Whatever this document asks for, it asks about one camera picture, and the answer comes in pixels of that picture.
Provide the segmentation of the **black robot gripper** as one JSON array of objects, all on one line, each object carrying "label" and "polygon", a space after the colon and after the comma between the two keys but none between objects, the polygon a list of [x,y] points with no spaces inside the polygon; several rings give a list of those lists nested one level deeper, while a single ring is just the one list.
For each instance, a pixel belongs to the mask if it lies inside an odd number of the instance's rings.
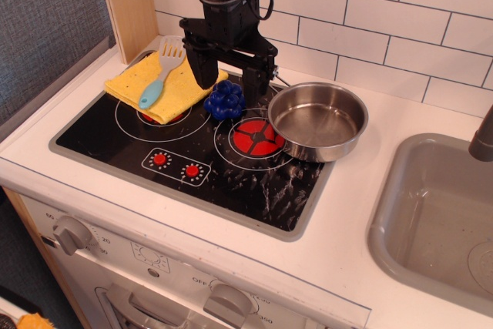
[{"label": "black robot gripper", "polygon": [[183,18],[186,56],[201,89],[217,81],[218,61],[243,69],[243,94],[246,104],[255,104],[267,92],[276,69],[277,49],[258,31],[259,0],[239,0],[231,4],[204,5],[203,18]]}]

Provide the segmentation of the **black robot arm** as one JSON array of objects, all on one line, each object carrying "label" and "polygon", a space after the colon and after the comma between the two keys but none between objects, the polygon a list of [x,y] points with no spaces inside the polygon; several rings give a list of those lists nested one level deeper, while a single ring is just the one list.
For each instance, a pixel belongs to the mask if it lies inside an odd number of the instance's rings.
[{"label": "black robot arm", "polygon": [[267,93],[277,72],[277,48],[259,32],[259,24],[273,12],[270,0],[265,15],[260,0],[200,0],[203,18],[183,18],[184,46],[198,85],[213,86],[219,75],[218,63],[242,70],[243,94],[251,106]]}]

